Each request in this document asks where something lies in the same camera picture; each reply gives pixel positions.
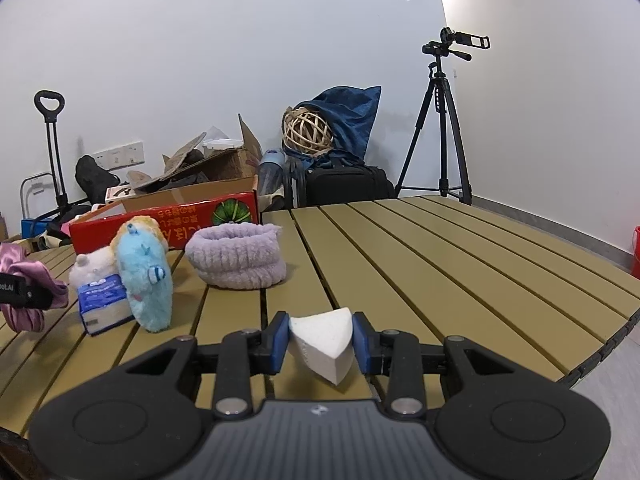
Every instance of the slatted table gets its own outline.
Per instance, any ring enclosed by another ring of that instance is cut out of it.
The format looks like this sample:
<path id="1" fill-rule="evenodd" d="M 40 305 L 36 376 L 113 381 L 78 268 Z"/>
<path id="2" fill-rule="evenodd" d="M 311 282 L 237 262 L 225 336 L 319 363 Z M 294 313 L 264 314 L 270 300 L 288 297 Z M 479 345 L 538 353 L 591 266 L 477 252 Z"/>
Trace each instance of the slatted table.
<path id="1" fill-rule="evenodd" d="M 597 256 L 495 214 L 439 196 L 280 211 L 287 279 L 267 290 L 208 287 L 182 253 L 168 255 L 174 278 L 171 328 L 159 334 L 130 322 L 85 336 L 77 298 L 46 313 L 41 333 L 16 335 L 0 322 L 0 440 L 24 448 L 40 405 L 178 335 L 219 342 L 264 327 L 274 313 L 308 316 L 347 306 L 377 330 L 412 332 L 425 343 L 459 334 L 554 381 L 572 385 L 605 358 L 640 317 L 640 281 Z M 72 248 L 33 255 L 66 280 Z M 214 376 L 198 406 L 209 407 Z M 371 378 L 384 396 L 385 378 Z M 444 399 L 425 377 L 428 405 Z M 254 401 L 372 396 L 354 363 L 339 387 L 287 355 L 282 372 L 252 379 Z M 20 457 L 0 447 L 15 470 Z"/>

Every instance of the wall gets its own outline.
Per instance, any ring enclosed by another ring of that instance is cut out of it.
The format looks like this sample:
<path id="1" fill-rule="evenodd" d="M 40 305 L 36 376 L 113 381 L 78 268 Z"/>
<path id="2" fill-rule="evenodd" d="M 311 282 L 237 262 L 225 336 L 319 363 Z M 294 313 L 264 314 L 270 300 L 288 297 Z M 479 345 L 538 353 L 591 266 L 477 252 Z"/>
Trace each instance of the wall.
<path id="1" fill-rule="evenodd" d="M 443 0 L 490 50 L 454 60 L 474 193 L 630 250 L 640 224 L 640 2 Z"/>
<path id="2" fill-rule="evenodd" d="M 427 85 L 420 46 L 443 26 L 441 0 L 1 0 L 0 210 L 16 232 L 20 181 L 48 167 L 41 88 L 66 98 L 70 185 L 84 153 L 142 140 L 136 169 L 158 174 L 162 153 L 212 124 L 238 138 L 238 112 L 266 148 L 287 106 L 335 85 L 382 85 L 367 161 L 395 181 Z M 407 184 L 437 184 L 435 119 Z M 45 195 L 30 199 L 33 215 L 54 205 Z"/>

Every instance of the red bucket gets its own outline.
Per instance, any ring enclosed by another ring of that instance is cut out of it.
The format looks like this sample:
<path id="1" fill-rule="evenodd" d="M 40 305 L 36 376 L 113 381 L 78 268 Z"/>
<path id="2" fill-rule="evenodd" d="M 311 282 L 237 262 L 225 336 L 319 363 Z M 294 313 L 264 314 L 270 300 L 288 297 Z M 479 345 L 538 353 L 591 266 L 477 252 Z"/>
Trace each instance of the red bucket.
<path id="1" fill-rule="evenodd" d="M 634 254 L 636 260 L 631 269 L 631 274 L 640 280 L 640 226 L 636 227 L 636 232 L 634 232 Z"/>

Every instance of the white foam wedge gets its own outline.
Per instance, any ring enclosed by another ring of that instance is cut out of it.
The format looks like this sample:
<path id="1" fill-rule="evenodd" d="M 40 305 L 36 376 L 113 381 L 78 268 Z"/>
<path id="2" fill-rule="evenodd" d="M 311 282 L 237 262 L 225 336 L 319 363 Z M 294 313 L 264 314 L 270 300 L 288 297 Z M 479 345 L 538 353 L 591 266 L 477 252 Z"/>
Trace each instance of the white foam wedge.
<path id="1" fill-rule="evenodd" d="M 308 317 L 291 317 L 289 351 L 336 386 L 353 363 L 353 325 L 348 308 Z"/>

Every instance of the green pumpkin picture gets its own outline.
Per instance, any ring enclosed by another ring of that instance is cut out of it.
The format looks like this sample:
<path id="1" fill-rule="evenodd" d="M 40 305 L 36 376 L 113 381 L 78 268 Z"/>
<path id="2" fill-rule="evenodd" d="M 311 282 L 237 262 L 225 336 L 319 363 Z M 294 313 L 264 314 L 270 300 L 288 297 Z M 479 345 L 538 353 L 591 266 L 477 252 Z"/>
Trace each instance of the green pumpkin picture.
<path id="1" fill-rule="evenodd" d="M 249 211 L 247 204 L 237 198 L 227 198 L 224 202 L 218 204 L 211 220 L 213 221 L 213 225 L 250 222 L 251 211 Z"/>

